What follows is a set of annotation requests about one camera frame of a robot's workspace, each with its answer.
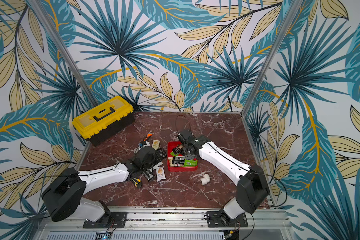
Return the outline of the beige cracker packet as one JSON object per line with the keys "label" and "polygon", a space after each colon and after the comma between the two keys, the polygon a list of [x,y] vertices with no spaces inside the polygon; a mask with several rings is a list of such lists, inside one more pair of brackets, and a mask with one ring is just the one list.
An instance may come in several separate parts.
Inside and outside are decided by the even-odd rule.
{"label": "beige cracker packet", "polygon": [[153,140],[152,148],[155,150],[158,150],[160,148],[160,141],[159,140]]}

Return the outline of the black cookie packet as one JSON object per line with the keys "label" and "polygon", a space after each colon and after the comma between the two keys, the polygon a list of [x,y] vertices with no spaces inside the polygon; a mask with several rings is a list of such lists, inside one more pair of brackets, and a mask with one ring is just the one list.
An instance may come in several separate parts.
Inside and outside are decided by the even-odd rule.
{"label": "black cookie packet", "polygon": [[155,179],[155,175],[153,173],[153,170],[146,170],[143,172],[143,175],[145,176],[145,178],[147,179],[147,181],[150,183],[151,181],[153,181]]}

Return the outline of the red storage box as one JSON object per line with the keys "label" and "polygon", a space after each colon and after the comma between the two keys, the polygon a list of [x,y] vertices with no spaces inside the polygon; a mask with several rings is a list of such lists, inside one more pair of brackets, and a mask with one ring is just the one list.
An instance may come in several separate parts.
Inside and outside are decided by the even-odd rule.
{"label": "red storage box", "polygon": [[180,141],[169,142],[167,146],[167,167],[170,172],[193,172],[197,170],[196,167],[184,167],[185,156],[182,154],[182,147]]}

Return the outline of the white drycake cookie packet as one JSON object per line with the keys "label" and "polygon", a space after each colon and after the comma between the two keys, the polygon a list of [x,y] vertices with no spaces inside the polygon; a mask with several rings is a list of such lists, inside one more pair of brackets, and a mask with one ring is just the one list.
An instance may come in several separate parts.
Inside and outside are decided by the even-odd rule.
{"label": "white drycake cookie packet", "polygon": [[157,182],[166,179],[164,167],[157,167],[156,168],[156,176],[157,176]]}

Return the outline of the white pipe elbow fitting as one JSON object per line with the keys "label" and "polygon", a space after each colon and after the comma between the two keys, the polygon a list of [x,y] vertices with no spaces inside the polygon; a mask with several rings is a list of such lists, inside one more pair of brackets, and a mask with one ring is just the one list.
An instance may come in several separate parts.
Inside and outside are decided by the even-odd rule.
{"label": "white pipe elbow fitting", "polygon": [[202,186],[208,184],[211,181],[211,178],[208,174],[204,174],[203,177],[200,179]]}

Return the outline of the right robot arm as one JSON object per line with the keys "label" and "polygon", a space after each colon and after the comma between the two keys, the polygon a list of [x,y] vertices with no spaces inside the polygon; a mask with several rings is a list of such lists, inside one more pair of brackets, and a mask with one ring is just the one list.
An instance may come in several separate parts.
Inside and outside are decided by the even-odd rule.
{"label": "right robot arm", "polygon": [[204,135],[195,136],[190,130],[177,134],[186,159],[202,159],[214,165],[237,186],[236,196],[222,209],[224,220],[233,220],[244,213],[253,214],[270,193],[263,169],[245,164],[220,149]]}

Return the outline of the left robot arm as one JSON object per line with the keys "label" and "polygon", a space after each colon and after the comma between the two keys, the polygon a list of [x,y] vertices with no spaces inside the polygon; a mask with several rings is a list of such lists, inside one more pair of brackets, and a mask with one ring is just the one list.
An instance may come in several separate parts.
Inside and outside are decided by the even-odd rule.
{"label": "left robot arm", "polygon": [[166,157],[167,153],[162,148],[143,147],[125,163],[91,171],[78,172],[68,168],[43,191],[42,200],[53,222],[76,217],[105,228],[115,223],[117,218],[105,203],[88,200],[84,195],[110,184],[127,181],[140,187],[140,176]]}

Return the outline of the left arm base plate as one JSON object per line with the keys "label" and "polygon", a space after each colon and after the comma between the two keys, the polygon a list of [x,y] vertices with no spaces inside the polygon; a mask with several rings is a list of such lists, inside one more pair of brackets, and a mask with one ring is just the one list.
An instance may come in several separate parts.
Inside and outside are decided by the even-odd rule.
{"label": "left arm base plate", "polygon": [[123,229],[127,220],[127,212],[106,212],[99,220],[85,220],[84,229]]}

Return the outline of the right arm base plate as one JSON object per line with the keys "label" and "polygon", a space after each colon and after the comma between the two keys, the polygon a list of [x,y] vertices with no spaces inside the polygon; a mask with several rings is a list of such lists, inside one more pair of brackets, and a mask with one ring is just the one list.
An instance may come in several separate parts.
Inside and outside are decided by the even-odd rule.
{"label": "right arm base plate", "polygon": [[209,228],[241,228],[248,227],[248,221],[245,213],[231,219],[223,211],[208,211],[204,215]]}

